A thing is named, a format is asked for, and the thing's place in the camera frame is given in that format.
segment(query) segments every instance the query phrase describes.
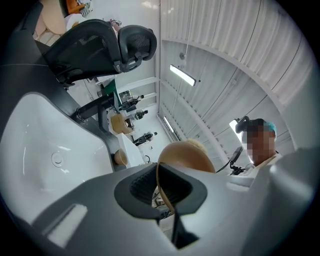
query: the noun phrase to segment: white wall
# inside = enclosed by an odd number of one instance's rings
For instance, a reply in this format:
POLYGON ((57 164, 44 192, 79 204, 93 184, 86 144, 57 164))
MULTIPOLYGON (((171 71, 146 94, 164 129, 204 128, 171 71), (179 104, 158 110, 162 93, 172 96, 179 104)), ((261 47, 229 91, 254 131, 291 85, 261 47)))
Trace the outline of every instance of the white wall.
MULTIPOLYGON (((144 26, 153 30, 160 46, 160 0, 94 0, 93 4, 93 11, 88 14, 87 19, 114 19, 120 20, 122 26, 144 26)), ((155 75, 155 61, 151 59, 143 61, 141 66, 133 71, 118 74, 115 82, 119 88, 155 75)))
POLYGON ((138 146, 139 150, 142 151, 144 155, 149 156, 150 160, 155 163, 158 162, 158 158, 162 150, 171 143, 165 130, 156 117, 157 108, 158 107, 155 104, 144 109, 148 110, 148 114, 146 114, 142 119, 134 122, 135 134, 133 135, 133 138, 136 140, 149 131, 158 133, 149 143, 138 146))

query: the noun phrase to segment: fluorescent light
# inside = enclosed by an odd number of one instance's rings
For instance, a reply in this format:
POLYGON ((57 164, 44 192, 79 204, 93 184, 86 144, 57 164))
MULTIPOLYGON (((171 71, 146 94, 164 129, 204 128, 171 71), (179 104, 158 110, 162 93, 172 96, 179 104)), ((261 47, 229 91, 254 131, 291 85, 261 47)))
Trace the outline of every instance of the fluorescent light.
POLYGON ((168 122, 167 118, 164 116, 163 119, 164 119, 164 121, 166 122, 166 124, 169 126, 171 132, 174 133, 174 129, 172 129, 172 127, 171 127, 170 123, 168 122))
POLYGON ((234 131, 235 135, 237 136, 237 138, 239 139, 239 141, 240 141, 241 144, 242 144, 242 134, 243 134, 244 132, 242 131, 242 132, 240 132, 240 133, 236 133, 237 121, 236 121, 236 120, 233 120, 232 122, 229 123, 229 125, 230 125, 231 129, 234 131))
POLYGON ((189 85, 194 86, 196 84, 196 80, 192 78, 190 75, 183 72, 181 69, 175 67, 174 65, 170 65, 170 70, 181 77, 184 81, 186 81, 189 85))

